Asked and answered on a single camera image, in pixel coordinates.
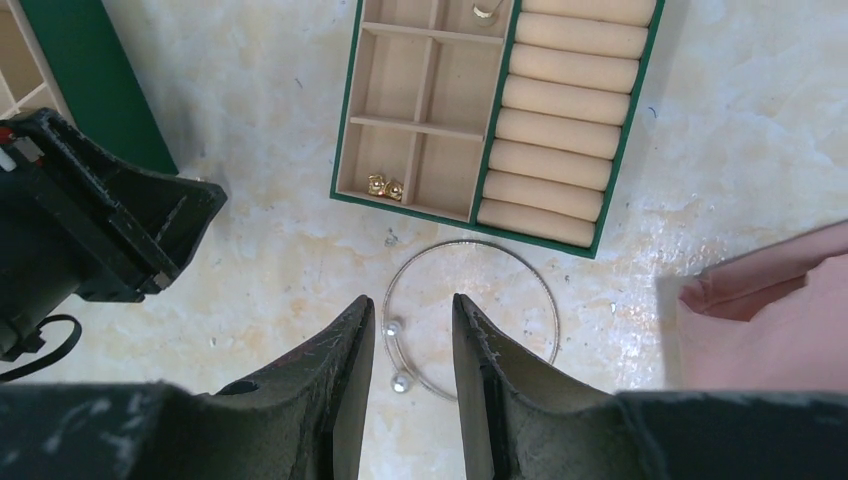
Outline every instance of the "white marble surface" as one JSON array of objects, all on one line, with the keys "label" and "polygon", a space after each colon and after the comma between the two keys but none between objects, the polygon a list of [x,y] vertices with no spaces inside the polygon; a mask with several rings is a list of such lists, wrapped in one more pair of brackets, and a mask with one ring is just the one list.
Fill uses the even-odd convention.
[{"label": "white marble surface", "polygon": [[[163,294],[62,305],[85,334],[34,380],[216,391],[379,303],[422,248],[477,237],[328,199],[354,0],[104,3],[183,174],[230,201]],[[599,258],[497,240],[554,292],[558,368],[674,386],[681,277],[848,217],[846,32],[844,0],[668,0]],[[462,478],[455,405],[391,373],[378,350],[362,478]]]}]

